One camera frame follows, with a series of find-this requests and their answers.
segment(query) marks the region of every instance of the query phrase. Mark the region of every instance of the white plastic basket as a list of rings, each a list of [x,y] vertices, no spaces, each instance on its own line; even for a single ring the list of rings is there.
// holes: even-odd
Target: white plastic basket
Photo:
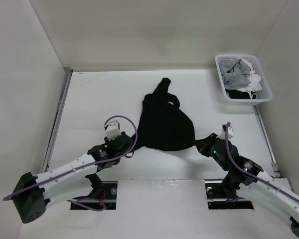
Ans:
[[[227,96],[225,86],[224,86],[224,82],[223,82],[223,78],[221,76],[220,69],[219,69],[219,63],[228,63],[228,62],[230,62],[231,60],[233,60],[235,58],[243,58],[243,59],[246,59],[247,61],[249,61],[253,65],[253,68],[254,68],[254,71],[256,72],[256,74],[261,76],[262,80],[260,81],[260,85],[262,86],[263,89],[261,91],[256,92],[257,99],[255,99],[255,100],[252,100],[252,99],[232,99],[232,98]],[[261,68],[260,63],[259,63],[256,56],[239,55],[239,54],[224,54],[224,55],[217,55],[215,57],[215,61],[216,61],[216,66],[217,66],[218,77],[219,77],[221,89],[222,89],[222,92],[224,94],[224,97],[225,97],[226,101],[228,101],[229,103],[233,103],[235,105],[255,106],[255,105],[260,104],[261,102],[271,101],[273,99],[273,93],[272,93],[272,91],[269,87],[266,76],[265,76],[265,74],[263,72],[263,69]]]

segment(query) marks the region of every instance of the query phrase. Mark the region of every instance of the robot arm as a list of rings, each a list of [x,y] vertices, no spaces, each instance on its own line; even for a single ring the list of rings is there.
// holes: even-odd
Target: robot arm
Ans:
[[[230,142],[227,150],[225,131],[230,138],[233,130],[223,125],[223,131],[221,135],[212,133],[199,140],[196,147],[202,155],[212,157],[228,171],[222,181],[224,194],[228,198],[245,198],[270,211],[291,226],[292,232],[299,237],[299,196],[277,183],[257,163],[240,156],[237,147]]]
[[[11,198],[23,223],[38,219],[48,208],[60,202],[82,196],[96,198],[100,194],[103,183],[96,173],[118,164],[120,155],[133,144],[133,140],[120,131],[117,121],[110,122],[105,131],[104,144],[94,146],[74,161],[46,173],[33,176],[28,172],[21,176],[14,193],[37,185]],[[115,157],[118,159],[95,165],[96,161]]]

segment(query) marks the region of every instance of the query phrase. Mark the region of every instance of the screw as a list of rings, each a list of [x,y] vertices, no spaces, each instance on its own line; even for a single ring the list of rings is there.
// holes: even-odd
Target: screw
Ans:
[[[111,189],[111,194],[116,195],[118,193],[118,190],[116,188]]]
[[[206,188],[206,192],[208,193],[208,194],[212,194],[213,192],[212,192],[212,187],[207,187]]]

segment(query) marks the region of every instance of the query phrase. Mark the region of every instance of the white table surface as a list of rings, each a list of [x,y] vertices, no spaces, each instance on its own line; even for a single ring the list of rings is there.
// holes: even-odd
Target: white table surface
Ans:
[[[278,179],[289,187],[287,179]],[[71,211],[68,202],[22,224],[18,239],[297,239],[279,218],[209,210],[201,180],[120,180],[116,210]]]
[[[230,121],[239,153],[273,175],[271,157],[253,108],[226,107],[215,70],[158,70],[73,73],[67,93],[49,170],[81,156],[104,143],[104,121],[113,115],[129,117],[138,126],[142,100],[163,77],[171,79],[168,92],[178,97],[180,109],[193,121],[196,139],[220,134]],[[119,119],[121,130],[133,128]],[[226,175],[212,158],[195,147],[178,152],[141,148],[130,159],[98,173],[102,180],[119,179],[215,179]]]

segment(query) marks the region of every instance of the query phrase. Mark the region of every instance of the black cloth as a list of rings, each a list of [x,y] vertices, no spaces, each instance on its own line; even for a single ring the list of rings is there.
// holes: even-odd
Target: black cloth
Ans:
[[[241,91],[237,91],[237,90],[226,90],[226,92],[229,94],[229,97],[232,99],[249,99],[250,100],[250,96],[247,92],[241,92]]]
[[[193,122],[179,109],[178,98],[167,92],[170,83],[169,78],[163,78],[154,92],[144,97],[134,150],[146,146],[179,151],[194,146]]]

